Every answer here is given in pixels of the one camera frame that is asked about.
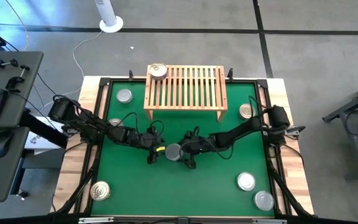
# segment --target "tin can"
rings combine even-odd
[[[113,125],[113,126],[117,126],[117,124],[119,124],[118,126],[123,126],[123,125],[124,125],[124,123],[121,122],[121,120],[118,119],[118,118],[110,119],[109,122],[110,122],[110,124]]]
[[[255,178],[248,172],[242,172],[237,176],[237,184],[241,190],[250,191],[255,187]]]
[[[89,194],[93,200],[104,200],[110,196],[110,187],[105,181],[99,181],[92,185]]]
[[[183,152],[179,144],[173,143],[165,148],[165,156],[171,161],[178,161],[182,155]]]
[[[156,80],[163,80],[167,76],[168,68],[163,63],[154,63],[150,66],[149,73],[151,77]]]
[[[262,211],[269,211],[274,206],[272,194],[263,190],[255,194],[254,202],[256,207]]]
[[[132,92],[127,89],[118,91],[117,100],[121,103],[129,103],[132,100]]]
[[[243,105],[241,105],[239,112],[240,117],[243,119],[249,119],[252,116],[252,112],[254,112],[255,114],[254,108],[248,103],[244,103]]]

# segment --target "wooden slatted crate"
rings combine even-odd
[[[153,119],[153,110],[216,111],[218,121],[227,111],[223,66],[167,65],[167,77],[156,81],[147,67],[144,110]]]

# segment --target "table frame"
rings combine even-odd
[[[103,105],[102,102],[106,101],[107,99],[110,99],[110,95],[108,93],[110,93],[110,91],[112,88],[112,85],[109,84],[109,82],[111,81],[115,81],[115,82],[128,82],[129,80],[132,80],[132,82],[144,82],[146,77],[131,77],[130,79],[128,79],[128,77],[87,77],[84,81],[84,86],[85,83],[89,85],[88,88],[84,87],[81,95],[80,95],[80,101],[83,104],[83,106],[85,106],[86,108],[88,108],[89,110],[92,110],[92,108],[90,108],[90,106],[94,106],[94,113],[98,114],[99,117],[101,118],[106,118],[107,116],[107,110],[108,110],[108,106],[109,105]],[[288,114],[288,117],[290,119],[290,121],[292,122],[292,117],[291,117],[291,111],[288,105],[288,100],[287,100],[287,94],[285,93],[285,85],[282,79],[260,79],[260,80],[256,80],[253,78],[226,78],[226,81],[229,82],[230,80],[232,80],[232,82],[250,82],[250,81],[254,81],[255,83],[257,83],[258,89],[259,89],[259,93],[255,94],[257,96],[259,96],[260,98],[258,99],[263,105],[267,105],[269,106],[270,104],[270,96],[269,96],[269,91],[266,88],[267,87],[267,83],[270,84],[270,88],[273,91],[273,95],[274,95],[274,103],[280,106],[283,106]],[[98,88],[98,94],[96,97],[96,101],[95,98],[92,97],[95,93],[96,93],[96,89],[95,88],[90,88],[91,86],[97,87],[97,85],[99,84],[99,88]],[[298,150],[298,145],[297,142],[291,139],[286,138],[287,140],[287,144],[294,147],[295,149]],[[78,138],[73,137],[70,141],[68,146],[75,144],[78,141]],[[78,147],[78,149],[72,150],[71,152],[68,153],[68,155],[66,155],[68,161],[65,161],[63,163],[63,167],[62,167],[62,171],[61,171],[61,176],[59,178],[59,182],[58,182],[58,186],[57,186],[57,192],[56,192],[56,196],[55,195],[55,204],[56,205],[62,205],[64,203],[64,201],[68,198],[68,196],[73,192],[73,189],[75,188],[73,184],[75,184],[75,182],[73,182],[73,179],[78,179],[78,176],[80,176],[80,172],[76,171],[79,170],[79,165],[81,164],[82,166],[82,176],[81,179],[84,177],[85,172],[89,169],[89,167],[91,166],[92,162],[93,162],[93,158],[99,158],[100,157],[100,151],[101,151],[101,146],[87,146],[86,149],[84,146],[80,146]],[[280,149],[270,149],[270,155],[275,155],[276,153],[278,153],[280,151]],[[75,156],[77,155],[77,158],[79,157],[83,157],[84,158],[84,162],[79,163],[78,160],[76,159],[74,161]],[[282,162],[282,156],[284,156],[284,160],[285,160],[285,164],[286,166],[283,167],[283,162]],[[70,165],[73,167],[66,167],[67,164],[74,162],[75,165]],[[278,173],[280,174],[280,176],[287,176],[289,177],[289,184],[290,184],[290,189],[294,190],[295,193],[295,197],[296,199],[303,205],[306,206],[306,210],[309,211],[310,213],[313,213],[313,208],[311,206],[311,202],[310,202],[310,196],[308,193],[308,188],[307,188],[307,183],[306,183],[306,179],[305,179],[305,173],[303,171],[303,168],[301,166],[301,159],[299,157],[297,157],[296,155],[294,155],[292,152],[290,151],[283,151],[281,153],[280,156],[277,156],[277,159],[272,159],[273,165],[275,166],[276,170],[278,171]],[[277,183],[274,183],[275,186],[275,190],[272,190],[272,193],[274,194],[274,192],[276,191],[276,195],[275,199],[276,199],[276,207],[275,207],[275,215],[277,213],[277,215],[279,215],[280,211],[282,213],[285,214],[291,214],[291,206],[288,205],[288,202],[285,202],[286,199],[282,194],[281,189],[278,187]],[[71,209],[71,212],[75,212],[75,213],[79,213],[84,211],[87,214],[90,214],[90,208],[91,205],[90,203],[88,203],[88,201],[90,201],[90,197],[89,197],[89,187],[90,187],[90,183],[88,183],[88,185],[85,187],[84,192],[86,192],[84,194],[84,197],[81,197],[77,199],[76,201],[76,206],[75,209]],[[123,221],[129,221],[128,217],[116,217],[116,218],[123,218]],[[139,221],[139,219],[141,220],[155,220],[161,217],[132,217],[131,216],[131,220],[135,220],[135,221]]]

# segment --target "white cable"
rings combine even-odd
[[[78,66],[78,68],[81,70],[82,79],[84,79],[84,77],[85,77],[85,75],[84,75],[84,70],[81,68],[80,64],[77,62],[77,59],[75,58],[74,52],[75,52],[75,50],[76,50],[79,46],[81,46],[81,44],[96,39],[96,38],[99,37],[100,34],[102,34],[102,33],[103,33],[103,31],[101,31],[100,33],[98,33],[98,34],[96,35],[96,37],[90,38],[90,39],[88,39],[88,40],[83,40],[81,43],[79,43],[79,44],[73,49],[73,59],[74,59],[75,64],[76,64],[76,65]],[[68,93],[63,93],[63,94],[61,94],[61,95],[65,96],[65,95],[69,95],[69,94],[72,94],[72,93],[76,93],[76,92],[80,91],[81,88],[82,88],[82,85],[81,85],[77,90],[75,90],[75,91],[71,91],[71,92],[68,92]],[[45,104],[45,106],[42,107],[40,111],[42,111],[43,109],[45,109],[45,107],[48,106],[48,105],[51,104],[51,103],[53,103],[53,101],[51,101],[51,102]]]
[[[24,32],[25,32],[25,47],[24,47],[24,51],[27,50],[27,47],[29,46],[29,33],[27,31],[27,28],[25,28],[25,25],[24,25],[24,22],[23,20],[20,18],[20,16],[18,15],[18,13],[16,12],[16,10],[13,8],[13,6],[11,5],[11,3],[8,1],[8,0],[5,0],[6,3],[11,7],[11,9],[13,10],[13,12],[16,14],[17,18],[20,20],[20,22],[22,23],[23,25],[23,28],[24,28]]]

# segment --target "wooden table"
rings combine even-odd
[[[93,111],[96,103],[96,95],[98,93],[99,80],[102,77],[95,76],[86,76],[83,81],[79,102],[83,108]],[[287,93],[285,91],[284,80],[281,78],[268,78],[268,91],[270,95],[270,102],[272,105],[278,105],[285,108],[288,118],[293,124],[292,115],[290,110],[290,105],[288,102]],[[107,88],[103,91],[102,102],[106,99]],[[263,94],[261,95],[262,104],[265,103],[265,99],[263,98]],[[101,104],[99,109],[99,117],[103,117],[104,105]],[[79,143],[79,136],[73,136],[67,145],[67,147],[71,147],[75,144]],[[287,144],[296,150],[299,151],[298,142],[296,140],[288,139]],[[73,150],[67,152],[65,154],[65,158],[63,160],[62,169],[60,170],[60,176],[57,183],[55,195],[53,198],[53,202],[56,206],[56,209],[62,207],[62,205],[68,200],[71,194],[74,192],[78,183],[80,181],[81,169],[83,167],[83,161],[85,157],[85,149],[86,145],[80,145]],[[91,154],[90,163],[92,163],[94,154],[96,152],[96,146],[94,146]],[[287,182],[288,188],[291,190],[292,194],[295,196],[297,201],[301,203],[303,208],[309,213],[313,213],[313,207],[310,200],[308,184],[306,181],[305,171],[302,166],[301,158],[285,147],[282,147],[281,158],[284,167],[285,180]],[[84,189],[85,194],[81,203],[81,211],[83,211],[86,207],[86,200],[89,195],[89,184]],[[281,211],[285,212],[285,207],[283,203],[283,195],[281,193],[280,188],[276,185],[277,195],[278,195],[278,203]]]

